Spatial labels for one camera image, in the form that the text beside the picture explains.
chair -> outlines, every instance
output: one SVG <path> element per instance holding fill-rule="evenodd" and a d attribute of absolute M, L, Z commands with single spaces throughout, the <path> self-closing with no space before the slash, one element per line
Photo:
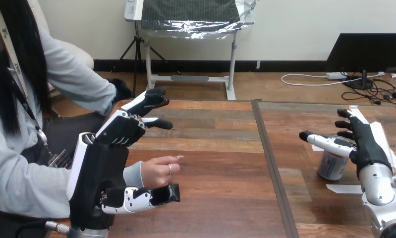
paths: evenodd
<path fill-rule="evenodd" d="M 48 23 L 46 21 L 45 15 L 43 14 L 43 11 L 42 11 L 42 8 L 40 7 L 39 2 L 37 0 L 27 0 L 27 1 L 31 7 L 31 10 L 33 12 L 34 18 L 36 19 L 37 24 L 40 25 L 41 27 L 43 27 L 50 34 Z M 85 64 L 90 69 L 94 68 L 93 58 L 87 52 L 85 52 L 81 48 L 79 48 L 71 43 L 68 43 L 65 41 L 60 41 L 57 39 L 55 39 L 55 40 L 58 42 L 58 44 L 60 46 L 62 46 L 70 54 L 75 56 L 80 62 Z M 52 97 L 59 95 L 59 92 L 57 90 L 55 90 L 55 88 L 51 84 L 49 84 L 49 92 L 51 93 Z"/>

metal can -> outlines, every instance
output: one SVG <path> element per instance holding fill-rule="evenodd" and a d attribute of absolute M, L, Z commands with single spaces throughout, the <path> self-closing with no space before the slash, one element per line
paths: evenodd
<path fill-rule="evenodd" d="M 351 146 L 352 143 L 346 138 L 338 135 L 330 136 L 331 140 L 339 140 L 340 145 Z M 348 158 L 332 154 L 328 151 L 324 151 L 320 165 L 317 169 L 317 173 L 327 180 L 339 180 L 345 170 L 345 166 L 348 163 Z"/>

computer monitor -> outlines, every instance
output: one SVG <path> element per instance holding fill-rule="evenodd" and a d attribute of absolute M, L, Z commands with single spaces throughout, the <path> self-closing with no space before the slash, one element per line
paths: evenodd
<path fill-rule="evenodd" d="M 364 72 L 363 75 L 366 72 L 395 72 L 396 33 L 341 33 L 329 54 L 327 71 Z M 356 89 L 372 87 L 366 78 L 344 84 Z"/>

robotic hand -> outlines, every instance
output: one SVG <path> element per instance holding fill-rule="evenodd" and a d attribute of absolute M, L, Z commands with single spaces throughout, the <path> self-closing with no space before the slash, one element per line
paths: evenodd
<path fill-rule="evenodd" d="M 141 93 L 130 103 L 122 106 L 122 109 L 140 117 L 148 114 L 152 109 L 169 104 L 170 99 L 166 97 L 165 88 L 153 88 Z"/>
<path fill-rule="evenodd" d="M 354 140 L 352 147 L 309 131 L 301 132 L 300 138 L 333 154 L 348 157 L 357 165 L 363 208 L 371 221 L 373 236 L 396 238 L 396 176 L 393 176 L 392 154 L 382 125 L 369 123 L 357 106 L 350 106 L 349 111 L 339 109 L 338 115 L 349 122 L 336 121 L 335 126 L 352 132 L 338 132 L 337 135 Z"/>
<path fill-rule="evenodd" d="M 49 222 L 48 228 L 61 229 L 69 238 L 106 238 L 115 214 L 132 214 L 180 201 L 178 184 L 136 188 L 123 178 L 127 147 L 147 128 L 172 128 L 169 121 L 135 115 L 144 116 L 153 108 L 167 105 L 169 99 L 164 94 L 159 88 L 146 91 L 124 105 L 124 111 L 116 111 L 96 134 L 79 135 L 66 190 L 71 227 L 62 229 L 62 224 Z"/>

monitor stand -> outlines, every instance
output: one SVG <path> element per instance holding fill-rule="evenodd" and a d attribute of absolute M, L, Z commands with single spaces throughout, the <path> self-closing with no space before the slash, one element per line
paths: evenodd
<path fill-rule="evenodd" d="M 361 79 L 357 81 L 351 81 L 353 79 L 358 79 L 360 76 L 347 76 L 346 79 L 341 79 L 341 81 L 347 81 L 350 80 L 349 82 L 343 83 L 343 85 L 350 87 L 352 89 L 360 89 L 360 90 L 366 90 L 370 89 L 373 87 L 373 81 L 367 78 L 367 71 L 363 70 L 363 75 L 361 76 Z"/>

